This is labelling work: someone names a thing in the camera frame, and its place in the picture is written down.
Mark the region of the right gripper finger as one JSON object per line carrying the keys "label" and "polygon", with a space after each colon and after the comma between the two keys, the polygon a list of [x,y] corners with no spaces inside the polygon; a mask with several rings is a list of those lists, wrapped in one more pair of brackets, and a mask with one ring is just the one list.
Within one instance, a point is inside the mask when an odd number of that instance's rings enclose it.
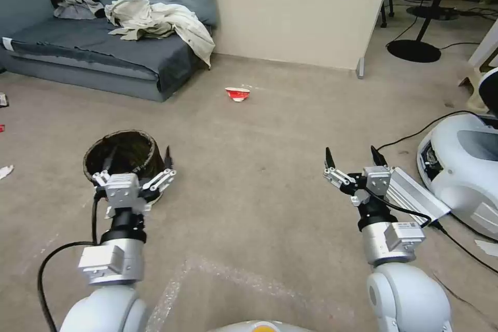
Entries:
{"label": "right gripper finger", "polygon": [[356,179],[342,172],[334,163],[329,147],[325,148],[323,176],[342,193],[355,193],[357,190]]}
{"label": "right gripper finger", "polygon": [[373,145],[370,146],[370,151],[372,154],[373,162],[379,167],[388,167],[388,162],[386,161],[383,154],[381,154]]}

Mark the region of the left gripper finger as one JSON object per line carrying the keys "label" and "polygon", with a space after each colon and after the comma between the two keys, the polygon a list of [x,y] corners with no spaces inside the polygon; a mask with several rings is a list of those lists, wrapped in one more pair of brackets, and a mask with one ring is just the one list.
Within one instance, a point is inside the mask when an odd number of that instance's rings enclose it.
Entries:
{"label": "left gripper finger", "polygon": [[96,186],[104,186],[109,180],[110,176],[108,172],[113,164],[117,149],[118,145],[100,147],[96,148],[96,151],[93,153],[92,166],[95,172],[92,173],[92,179]]}
{"label": "left gripper finger", "polygon": [[176,170],[171,156],[170,146],[167,146],[163,159],[165,169],[154,176],[141,187],[141,193],[162,193],[174,180]]}

